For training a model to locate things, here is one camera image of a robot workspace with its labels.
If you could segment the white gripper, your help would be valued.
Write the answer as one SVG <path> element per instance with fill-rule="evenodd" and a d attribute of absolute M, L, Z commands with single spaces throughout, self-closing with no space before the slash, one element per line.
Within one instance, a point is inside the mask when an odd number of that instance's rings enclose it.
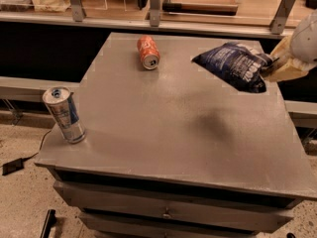
<path fill-rule="evenodd" d="M 263 74 L 265 80 L 281 82 L 306 76 L 317 61 L 317 10 L 298 24 L 292 37 L 284 37 L 270 56 L 274 67 Z"/>

